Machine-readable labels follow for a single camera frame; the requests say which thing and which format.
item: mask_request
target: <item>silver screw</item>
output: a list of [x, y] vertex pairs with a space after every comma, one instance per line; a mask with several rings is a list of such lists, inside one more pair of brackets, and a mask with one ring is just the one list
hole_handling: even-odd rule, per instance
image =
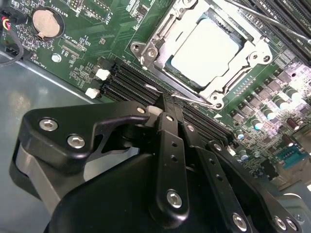
[[157, 54], [157, 51], [153, 48], [148, 49], [148, 56], [149, 57], [155, 57]]
[[183, 203], [179, 194], [174, 191], [169, 191], [166, 198], [169, 204], [176, 209], [180, 208]]
[[139, 111], [140, 113], [145, 113], [146, 111], [144, 110], [144, 109], [142, 109], [142, 108], [137, 108], [137, 111]]
[[293, 223], [293, 221], [290, 218], [287, 217], [286, 221], [287, 221], [288, 225], [290, 225], [290, 227], [293, 228], [294, 231], [298, 230], [297, 226]]
[[299, 214], [294, 214], [293, 217], [299, 222], [299, 224], [302, 224], [305, 222], [304, 218], [300, 216]]
[[270, 56], [265, 56], [264, 58], [263, 58], [263, 61], [264, 62], [268, 62], [270, 60]]
[[54, 61], [56, 63], [59, 63], [62, 61], [62, 57], [58, 53], [53, 53], [51, 59], [52, 59], [52, 61]]
[[166, 119], [169, 120], [169, 121], [173, 121], [174, 120], [173, 117], [171, 117], [171, 116], [166, 116]]
[[216, 148], [216, 150], [222, 151], [222, 148], [218, 144], [214, 144], [214, 147]]
[[237, 213], [233, 213], [232, 219], [234, 224], [242, 231], [245, 232], [247, 230], [247, 225], [244, 219]]
[[82, 147], [85, 146], [86, 142], [84, 141], [84, 139], [80, 136], [77, 135], [72, 135], [67, 139], [67, 143], [75, 148], [75, 149], [80, 149]]
[[187, 128], [191, 131], [191, 132], [194, 132], [194, 128], [192, 125], [187, 125]]
[[41, 129], [45, 131], [54, 131], [58, 128], [58, 124], [56, 121], [51, 119], [43, 119], [39, 122], [39, 126]]
[[138, 45], [132, 45], [132, 50], [134, 50], [135, 52], [138, 52], [139, 46]]
[[286, 230], [286, 225], [285, 223], [278, 217], [278, 216], [275, 216], [274, 217], [274, 222], [276, 223], [277, 226], [279, 226], [282, 230]]

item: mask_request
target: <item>electrolytic capacitor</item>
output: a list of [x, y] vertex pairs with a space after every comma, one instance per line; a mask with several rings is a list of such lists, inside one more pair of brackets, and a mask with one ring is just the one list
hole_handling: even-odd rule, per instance
[[300, 126], [294, 121], [292, 118], [288, 118], [286, 123], [293, 129], [293, 130], [299, 130]]
[[286, 134], [283, 134], [282, 140], [283, 140], [283, 142], [285, 142], [285, 144], [288, 147], [292, 147], [294, 145], [294, 142], [292, 141], [292, 139]]
[[233, 158], [235, 158], [239, 163], [242, 162], [241, 158], [238, 155], [233, 156]]
[[283, 99], [277, 99], [274, 103], [280, 110], [286, 110], [289, 108], [289, 104]]
[[243, 140], [244, 139], [244, 134], [243, 134], [242, 130], [236, 130], [235, 133], [236, 133], [237, 138], [239, 140]]
[[254, 178], [258, 178], [258, 174], [257, 174], [256, 171], [254, 171], [252, 174], [253, 174], [253, 177], [254, 177]]
[[254, 126], [255, 130], [261, 130], [263, 128], [263, 123], [258, 119], [253, 119], [251, 123]]
[[263, 110], [262, 113], [266, 116], [268, 120], [273, 120], [276, 118], [276, 114], [270, 108]]
[[301, 101], [302, 100], [301, 94], [293, 88], [288, 89], [285, 92], [285, 94], [288, 95], [288, 97], [291, 98], [293, 101]]
[[239, 152], [239, 156], [240, 156], [240, 158], [241, 158], [242, 161], [245, 161], [245, 160], [248, 159], [248, 155], [247, 155], [247, 153], [246, 153], [245, 150], [241, 150], [241, 151]]
[[262, 175], [263, 175], [263, 170], [262, 170], [262, 168], [258, 168], [258, 169], [256, 170], [256, 172], [257, 172], [257, 174], [258, 174], [259, 176], [262, 176]]
[[259, 151], [254, 152], [254, 157], [260, 158], [261, 157], [260, 152]]

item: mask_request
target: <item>red wire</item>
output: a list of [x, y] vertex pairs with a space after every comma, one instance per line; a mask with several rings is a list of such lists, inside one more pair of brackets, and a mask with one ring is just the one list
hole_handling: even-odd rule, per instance
[[9, 22], [6, 22], [5, 25], [8, 28], [8, 30], [11, 30], [11, 24]]

